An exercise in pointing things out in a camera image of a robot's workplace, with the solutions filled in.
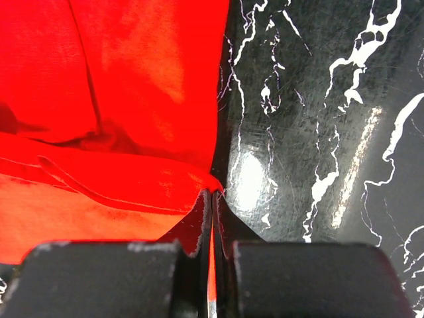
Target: black marble surface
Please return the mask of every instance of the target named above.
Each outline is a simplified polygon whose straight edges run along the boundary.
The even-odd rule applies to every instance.
[[[416,317],[423,17],[420,0],[234,0],[218,96],[233,211],[270,241],[381,247]]]

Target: red fabric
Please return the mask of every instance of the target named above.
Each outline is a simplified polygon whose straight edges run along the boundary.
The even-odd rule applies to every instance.
[[[156,240],[209,175],[228,0],[0,2],[0,262]]]

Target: crease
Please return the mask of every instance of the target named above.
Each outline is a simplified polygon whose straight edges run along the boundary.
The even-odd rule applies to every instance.
[[[72,18],[73,18],[74,23],[75,23],[75,27],[76,27],[76,30],[77,30],[77,33],[78,33],[79,42],[81,44],[83,57],[84,57],[84,60],[85,60],[85,70],[86,70],[86,73],[87,73],[87,84],[88,84],[88,89],[89,89],[89,92],[90,92],[91,104],[93,106],[94,114],[95,114],[96,121],[97,121],[97,133],[101,134],[103,132],[103,125],[101,123],[101,111],[100,111],[99,103],[98,103],[98,100],[97,100],[97,97],[96,97],[96,94],[95,94],[93,76],[91,75],[91,70],[90,70],[90,67],[89,67],[89,64],[88,64],[87,52],[85,51],[84,42],[82,40],[82,35],[81,35],[81,30],[78,26],[76,14],[75,14],[74,8],[72,7],[71,0],[68,0],[68,5],[69,5],[70,11],[71,11]]]
[[[148,205],[143,203],[136,203],[125,201],[117,198],[108,197],[106,195],[102,195],[92,189],[89,189],[85,185],[81,184],[63,169],[59,168],[53,161],[49,160],[44,156],[37,156],[38,162],[42,169],[49,175],[51,175],[54,179],[66,184],[68,187],[73,189],[76,192],[80,192],[84,194],[86,197],[91,198],[92,200],[103,204],[108,207],[113,207],[115,209],[127,210],[127,211],[141,211],[140,208],[145,209],[157,209],[161,211],[167,211],[171,215],[184,215],[187,213],[186,210],[183,209],[172,209],[167,207],[159,207],[155,205]]]

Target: red cloth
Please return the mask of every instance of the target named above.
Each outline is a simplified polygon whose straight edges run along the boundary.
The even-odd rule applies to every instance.
[[[227,7],[0,2],[0,262],[50,240],[156,240],[221,187]]]

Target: glossy black surface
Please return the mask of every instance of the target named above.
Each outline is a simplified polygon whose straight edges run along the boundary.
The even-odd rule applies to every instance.
[[[381,247],[416,317],[424,317],[423,8],[232,1],[219,84],[218,152],[231,136],[223,181],[232,210],[270,241]]]
[[[369,244],[264,242],[214,193],[216,314],[407,318],[396,271]]]

